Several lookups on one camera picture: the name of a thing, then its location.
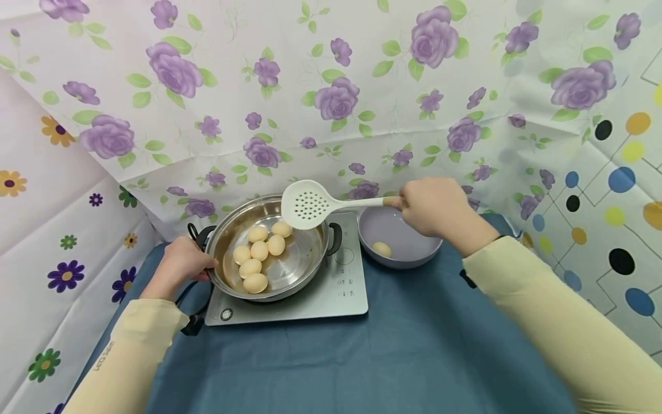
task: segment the beige sleeve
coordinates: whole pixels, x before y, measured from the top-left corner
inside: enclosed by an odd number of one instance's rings
[[[156,368],[188,321],[170,301],[129,302],[62,414],[142,414]]]
[[[662,368],[512,237],[463,261],[527,335],[581,413],[662,413]]]

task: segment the blue tablecloth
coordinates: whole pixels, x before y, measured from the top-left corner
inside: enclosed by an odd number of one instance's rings
[[[485,218],[511,234],[498,215]],[[163,256],[156,247],[99,341]],[[359,317],[204,327],[178,334],[146,413],[573,413],[563,384],[516,326],[461,277],[444,244],[427,265],[386,269],[366,257],[370,309]],[[184,312],[204,303],[193,288]]]

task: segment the purple bowl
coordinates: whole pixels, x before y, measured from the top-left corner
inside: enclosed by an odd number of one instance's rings
[[[413,269],[427,263],[439,251],[442,240],[425,237],[402,219],[400,211],[391,207],[368,207],[358,216],[359,238],[366,252],[386,267]],[[374,242],[391,247],[391,257],[372,249]]]

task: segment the peeled egg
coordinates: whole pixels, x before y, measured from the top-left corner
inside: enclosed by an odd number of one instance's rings
[[[267,288],[269,280],[262,273],[254,273],[244,279],[244,289],[248,293],[259,293]]]
[[[259,273],[262,270],[262,262],[258,259],[248,259],[239,266],[239,276],[246,279],[248,276]]]
[[[246,260],[250,259],[250,247],[248,246],[237,246],[232,252],[232,258],[234,262],[241,266]]]
[[[285,239],[280,234],[271,236],[267,248],[272,256],[280,256],[285,251]]]
[[[269,248],[265,242],[257,241],[251,246],[250,255],[253,259],[258,259],[261,262],[269,256]]]
[[[248,241],[251,243],[255,242],[263,242],[267,240],[267,237],[269,236],[269,232],[265,227],[262,226],[256,226],[250,229],[248,232]]]
[[[391,247],[389,247],[388,244],[384,242],[374,242],[373,243],[373,250],[377,252],[377,254],[380,254],[384,257],[391,257]]]
[[[271,232],[273,234],[278,234],[283,238],[287,238],[290,234],[292,234],[292,227],[290,227],[290,225],[285,221],[279,221],[271,227]]]

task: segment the white slotted spoon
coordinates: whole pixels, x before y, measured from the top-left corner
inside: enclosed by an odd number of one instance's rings
[[[338,209],[347,207],[391,206],[400,197],[380,197],[363,200],[340,201],[328,193],[322,184],[301,180],[287,186],[281,200],[281,214],[295,229],[309,230],[322,224]]]

